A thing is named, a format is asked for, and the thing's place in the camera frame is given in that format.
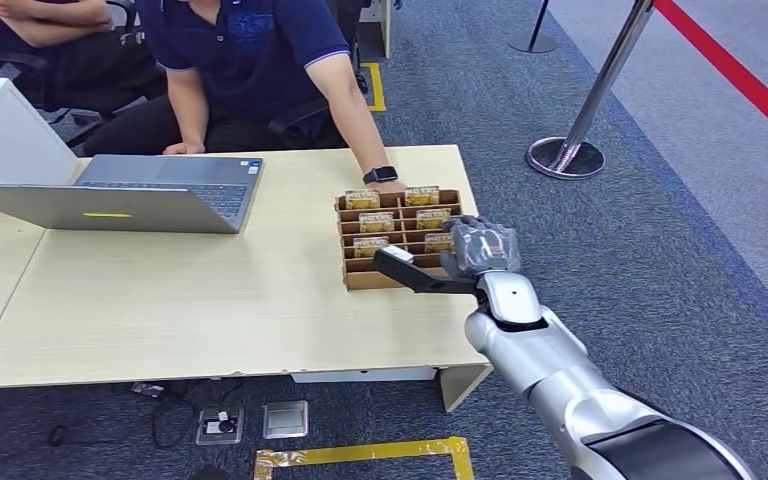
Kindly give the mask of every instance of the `yellow tape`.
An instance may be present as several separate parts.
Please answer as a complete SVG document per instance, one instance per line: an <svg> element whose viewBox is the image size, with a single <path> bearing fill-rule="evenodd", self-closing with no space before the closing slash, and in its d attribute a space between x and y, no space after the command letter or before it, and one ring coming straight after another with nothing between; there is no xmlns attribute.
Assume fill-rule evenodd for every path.
<svg viewBox="0 0 768 480"><path fill-rule="evenodd" d="M127 213L85 213L85 217L131 218Z"/></svg>
<svg viewBox="0 0 768 480"><path fill-rule="evenodd" d="M381 83L381 67L377 63L361 63L360 66L369 69L369 81L372 83L372 105L369 106L369 111L386 112L387 105L384 103L384 86Z"/></svg>
<svg viewBox="0 0 768 480"><path fill-rule="evenodd" d="M300 465L358 462L386 458L420 457L424 455L451 455L456 480L473 480L469 447L463 437L413 442L378 443L351 447L319 448L293 452L257 452L254 480L272 480L272 469Z"/></svg>

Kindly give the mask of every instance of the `floor socket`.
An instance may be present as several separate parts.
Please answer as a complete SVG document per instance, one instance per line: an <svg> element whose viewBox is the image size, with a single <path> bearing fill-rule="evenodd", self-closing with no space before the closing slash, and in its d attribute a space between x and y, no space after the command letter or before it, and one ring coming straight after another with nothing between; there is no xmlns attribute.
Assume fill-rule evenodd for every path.
<svg viewBox="0 0 768 480"><path fill-rule="evenodd" d="M263 406L263 438L306 437L307 401L267 403Z"/></svg>
<svg viewBox="0 0 768 480"><path fill-rule="evenodd" d="M242 438L242 407L205 408L199 414L196 445L233 445Z"/></svg>

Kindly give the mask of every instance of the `laptop keyboard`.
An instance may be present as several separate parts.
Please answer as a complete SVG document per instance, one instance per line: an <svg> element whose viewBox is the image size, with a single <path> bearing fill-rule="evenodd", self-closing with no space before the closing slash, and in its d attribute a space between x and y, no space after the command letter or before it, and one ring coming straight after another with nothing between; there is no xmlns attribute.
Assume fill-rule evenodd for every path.
<svg viewBox="0 0 768 480"><path fill-rule="evenodd" d="M234 218L240 215L243 199L246 196L246 185L180 185L166 183L114 183L114 182L81 182L82 187L99 188L156 188L160 190L189 190L204 203L210 205L216 213L224 218Z"/></svg>

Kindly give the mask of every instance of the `man's arm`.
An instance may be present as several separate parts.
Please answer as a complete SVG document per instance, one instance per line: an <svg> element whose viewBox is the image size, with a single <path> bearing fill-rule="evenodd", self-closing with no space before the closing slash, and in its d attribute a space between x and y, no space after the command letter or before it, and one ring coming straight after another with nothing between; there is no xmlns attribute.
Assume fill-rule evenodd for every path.
<svg viewBox="0 0 768 480"><path fill-rule="evenodd" d="M339 53L318 60L307 66L307 74L328 100L331 117L355 154L361 171L366 173L375 167L389 165L384 143L369 113L366 99L358 88L349 55ZM385 190L402 187L397 182L388 183L392 185L373 186L381 188L386 185Z"/></svg>
<svg viewBox="0 0 768 480"><path fill-rule="evenodd" d="M71 26L104 25L111 21L105 0L47 3L38 0L0 0L0 17L42 20Z"/></svg>
<svg viewBox="0 0 768 480"><path fill-rule="evenodd" d="M166 70L169 84L169 102L175 111L182 142L170 145L165 154L204 153L207 132L208 106L201 77L194 68Z"/></svg>
<svg viewBox="0 0 768 480"><path fill-rule="evenodd" d="M74 27L41 23L37 20L13 20L10 18L2 18L1 21L16 32L19 38L34 48L60 45L93 32L110 30L109 25Z"/></svg>

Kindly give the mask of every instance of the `pole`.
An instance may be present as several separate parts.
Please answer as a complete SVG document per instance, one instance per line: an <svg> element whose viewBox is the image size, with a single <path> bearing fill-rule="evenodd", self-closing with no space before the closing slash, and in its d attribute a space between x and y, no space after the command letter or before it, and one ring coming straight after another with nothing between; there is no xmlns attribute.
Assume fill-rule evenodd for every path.
<svg viewBox="0 0 768 480"><path fill-rule="evenodd" d="M517 35L508 42L508 46L514 50L527 53L547 53L558 48L558 45L551 38L541 35L540 28L543 26L543 17L546 16L546 10L549 8L549 0L543 0L540 6L540 13L537 15L537 22L534 24L534 30L526 44L525 37Z"/></svg>
<svg viewBox="0 0 768 480"><path fill-rule="evenodd" d="M579 180L596 175L605 166L602 152L585 142L584 137L593 126L596 112L605 95L611 91L640 34L643 33L646 22L652 16L654 3L655 0L634 1L631 13L566 138L544 138L529 147L526 160L537 171L555 178Z"/></svg>

